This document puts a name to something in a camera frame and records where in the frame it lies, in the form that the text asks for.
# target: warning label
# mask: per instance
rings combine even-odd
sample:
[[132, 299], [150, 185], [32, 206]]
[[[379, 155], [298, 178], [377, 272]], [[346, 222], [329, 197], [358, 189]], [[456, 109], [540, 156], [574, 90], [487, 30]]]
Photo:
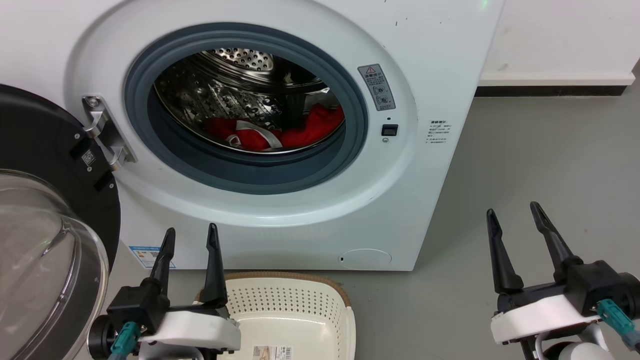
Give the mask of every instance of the warning label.
[[360, 75], [367, 83], [373, 102], [376, 104], [376, 110], [391, 110], [396, 108], [394, 96], [391, 94], [389, 83], [382, 72], [382, 68], [378, 64], [366, 65], [358, 68]]
[[[131, 252], [140, 260], [142, 266], [148, 269], [154, 267], [156, 258], [160, 253], [160, 248], [155, 246], [130, 246], [129, 249], [131, 249]], [[173, 261], [170, 264], [169, 268], [176, 268]]]
[[446, 120], [430, 120], [427, 143], [446, 143], [451, 132], [451, 125]]

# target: red clothing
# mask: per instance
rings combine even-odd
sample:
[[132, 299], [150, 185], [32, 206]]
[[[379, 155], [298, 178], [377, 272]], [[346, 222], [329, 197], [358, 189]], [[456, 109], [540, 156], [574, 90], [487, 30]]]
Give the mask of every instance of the red clothing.
[[[274, 149], [269, 145], [264, 134], [255, 129], [240, 126], [238, 120], [250, 122], [249, 119], [211, 118], [204, 121], [206, 131], [216, 138], [230, 143], [240, 143], [241, 147], [250, 151]], [[315, 143], [330, 134], [344, 120], [344, 112], [338, 106], [334, 111], [320, 104], [311, 107], [301, 129], [287, 131], [268, 130], [280, 141], [282, 147], [302, 147]]]

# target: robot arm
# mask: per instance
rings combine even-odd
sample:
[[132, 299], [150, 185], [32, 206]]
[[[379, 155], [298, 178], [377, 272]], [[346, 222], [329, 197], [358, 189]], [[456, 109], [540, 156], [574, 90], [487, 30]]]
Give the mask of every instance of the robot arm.
[[[615, 272], [605, 261], [584, 264], [537, 202], [531, 213], [544, 235], [554, 264], [554, 282], [524, 287], [502, 242], [502, 229], [487, 211], [493, 285], [498, 293], [491, 330], [497, 343], [519, 343], [527, 360], [613, 359], [599, 322], [613, 327], [630, 350], [640, 352], [640, 281]], [[543, 351], [543, 341], [577, 335], [581, 342], [558, 343]]]
[[123, 286], [93, 322], [87, 345], [94, 359], [211, 360], [240, 350], [240, 329], [229, 318], [218, 230], [209, 227], [209, 262], [200, 302], [171, 307], [166, 296], [175, 230], [167, 230], [151, 274], [139, 286]]

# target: metal hinge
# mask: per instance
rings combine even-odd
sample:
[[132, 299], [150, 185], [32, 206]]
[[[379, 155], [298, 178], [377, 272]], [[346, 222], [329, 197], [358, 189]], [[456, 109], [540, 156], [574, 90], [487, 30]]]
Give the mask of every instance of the metal hinge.
[[84, 131], [90, 138], [98, 140], [111, 169], [116, 171], [125, 162], [136, 162], [118, 128], [111, 120], [104, 100], [99, 96], [88, 95], [83, 97], [82, 103], [91, 121]]

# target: perforated basket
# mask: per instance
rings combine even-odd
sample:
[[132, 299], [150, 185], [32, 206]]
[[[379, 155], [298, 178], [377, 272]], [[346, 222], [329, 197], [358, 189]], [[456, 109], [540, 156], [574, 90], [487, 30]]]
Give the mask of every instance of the perforated basket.
[[227, 293], [242, 345], [218, 359], [262, 360], [264, 347], [274, 347], [266, 360], [354, 359], [355, 317], [335, 282], [287, 272], [244, 272], [227, 276]]

